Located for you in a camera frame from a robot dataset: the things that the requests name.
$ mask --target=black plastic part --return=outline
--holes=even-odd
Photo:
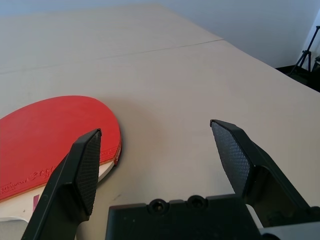
[[[22,240],[74,240],[78,225],[89,220],[100,162],[100,129],[77,139],[52,172]]]
[[[264,227],[320,221],[271,157],[234,124],[211,120],[223,169]]]
[[[165,206],[161,214],[150,211],[159,204]],[[105,239],[259,240],[261,235],[244,201],[231,194],[111,206]]]

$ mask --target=white wall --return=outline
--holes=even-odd
[[[309,34],[304,42],[304,45],[303,45],[303,48],[300,52],[299,58],[302,54],[302,51],[306,50],[308,48],[310,41],[315,34],[316,26],[320,26],[320,9],[318,11],[317,16],[315,17],[315,20],[312,24],[312,27],[310,28]],[[311,51],[311,69],[312,69],[315,64],[315,58],[320,56],[320,30],[318,31],[318,33],[313,41],[313,44],[311,45],[310,51]],[[302,67],[305,69],[308,69],[308,61],[305,61]]]
[[[320,8],[319,0],[0,0],[0,15],[145,2],[172,9],[272,67],[295,64]]]

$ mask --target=red rubber surface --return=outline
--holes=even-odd
[[[100,128],[100,164],[116,161],[121,133],[102,102],[59,96],[20,108],[0,119],[0,201],[43,186],[81,135]]]

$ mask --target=metal part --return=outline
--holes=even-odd
[[[259,229],[260,234],[272,234],[280,240],[318,240],[320,221]]]

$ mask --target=table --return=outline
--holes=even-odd
[[[120,123],[120,163],[78,240],[105,238],[112,205],[233,193],[210,119],[243,128],[320,206],[320,94],[220,37],[153,4],[2,18],[0,30],[0,117],[85,95]]]

